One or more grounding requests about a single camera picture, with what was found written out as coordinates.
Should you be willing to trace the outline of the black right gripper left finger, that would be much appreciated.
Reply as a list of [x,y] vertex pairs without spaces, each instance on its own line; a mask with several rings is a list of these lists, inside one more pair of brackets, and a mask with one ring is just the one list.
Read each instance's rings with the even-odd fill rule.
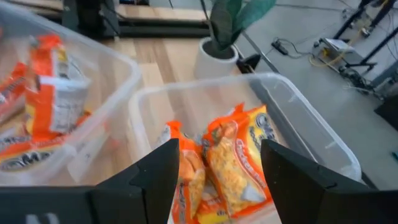
[[94,224],[166,224],[177,185],[179,141],[171,139],[90,192]]

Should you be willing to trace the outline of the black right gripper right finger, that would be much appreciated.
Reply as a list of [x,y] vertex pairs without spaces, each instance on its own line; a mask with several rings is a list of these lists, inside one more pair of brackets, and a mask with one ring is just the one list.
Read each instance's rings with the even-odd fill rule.
[[348,187],[350,178],[271,140],[261,142],[261,161],[282,224],[337,221],[330,199]]

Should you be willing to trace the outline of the orange Maruchan noodle pack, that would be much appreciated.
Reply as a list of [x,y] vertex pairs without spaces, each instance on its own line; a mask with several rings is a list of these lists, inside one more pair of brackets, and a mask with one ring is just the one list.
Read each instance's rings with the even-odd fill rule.
[[165,127],[171,139],[178,139],[179,171],[171,209],[174,224],[195,224],[195,215],[205,186],[205,166],[201,147],[182,132],[179,121],[169,121]]
[[23,109],[27,65],[16,63],[13,71],[0,84],[0,124]]
[[91,80],[55,34],[30,38],[25,126],[33,138],[69,133],[85,109]]
[[224,224],[229,222],[225,206],[213,184],[205,184],[195,216],[198,224]]
[[54,167],[68,158],[63,144],[71,134],[34,139],[30,135],[0,138],[0,172],[25,172],[39,166]]
[[267,106],[250,110],[242,104],[215,118],[202,137],[206,164],[231,218],[240,218],[272,202],[261,161],[261,142],[278,141]]

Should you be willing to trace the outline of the clear labelled plastic bin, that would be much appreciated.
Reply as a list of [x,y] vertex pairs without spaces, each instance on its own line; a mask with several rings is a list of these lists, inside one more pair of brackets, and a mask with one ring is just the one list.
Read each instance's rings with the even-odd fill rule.
[[[0,0],[0,84],[16,63],[28,64],[30,38],[59,36],[91,80],[85,109],[63,144],[61,164],[25,172],[0,172],[0,187],[95,185],[139,158],[131,141],[129,100],[140,87],[137,63],[94,40]],[[0,124],[0,138],[30,135],[22,110]]]

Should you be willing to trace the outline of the hazard striped black floor mat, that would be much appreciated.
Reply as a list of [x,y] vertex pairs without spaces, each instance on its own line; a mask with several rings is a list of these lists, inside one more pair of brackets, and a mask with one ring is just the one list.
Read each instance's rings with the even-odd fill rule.
[[386,98],[374,112],[398,131],[398,95]]

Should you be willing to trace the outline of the black metal rig legs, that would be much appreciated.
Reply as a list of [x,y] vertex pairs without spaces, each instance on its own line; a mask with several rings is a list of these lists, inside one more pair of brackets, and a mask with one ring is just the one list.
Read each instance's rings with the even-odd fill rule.
[[[381,7],[380,11],[376,15],[376,17],[372,20],[369,26],[364,26],[359,29],[359,36],[363,36],[365,38],[369,37],[373,31],[373,29],[379,24],[379,22],[388,15],[389,11],[393,8],[394,3],[398,0],[361,0],[358,7],[354,10],[352,15],[347,18],[345,23],[341,26],[338,32],[333,36],[334,39],[339,39],[340,36],[344,33],[344,31],[350,28],[366,11],[366,8],[371,5],[374,1],[382,1],[379,5]],[[353,67],[368,67],[368,71],[372,70],[377,63],[370,62],[370,59],[373,58],[388,42],[393,39],[398,34],[398,27],[396,27],[391,33],[389,33],[375,48],[370,51],[365,57],[360,57],[355,62],[346,61],[346,68]]]

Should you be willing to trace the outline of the black power strip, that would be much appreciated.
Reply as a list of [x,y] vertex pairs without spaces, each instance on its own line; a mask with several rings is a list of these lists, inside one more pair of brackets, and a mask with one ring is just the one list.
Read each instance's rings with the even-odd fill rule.
[[274,40],[274,41],[271,43],[271,46],[272,46],[274,49],[276,49],[276,51],[278,51],[279,53],[281,53],[282,55],[288,55],[288,54],[289,54],[289,51],[282,45],[282,42],[281,42],[279,39]]

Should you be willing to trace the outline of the green plant in white pot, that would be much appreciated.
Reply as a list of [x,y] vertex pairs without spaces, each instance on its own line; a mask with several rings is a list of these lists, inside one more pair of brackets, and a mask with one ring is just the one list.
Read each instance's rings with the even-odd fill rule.
[[200,40],[196,56],[196,79],[218,78],[231,74],[239,54],[234,46],[239,36],[262,19],[277,0],[211,0],[206,16],[210,35]]

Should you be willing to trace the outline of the grey metal box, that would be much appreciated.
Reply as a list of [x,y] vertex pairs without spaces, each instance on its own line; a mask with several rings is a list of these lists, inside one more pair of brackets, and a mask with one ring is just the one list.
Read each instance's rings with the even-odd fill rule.
[[329,38],[321,38],[319,41],[328,50],[328,54],[332,59],[339,58],[349,64],[359,63],[363,59],[356,49],[348,42]]

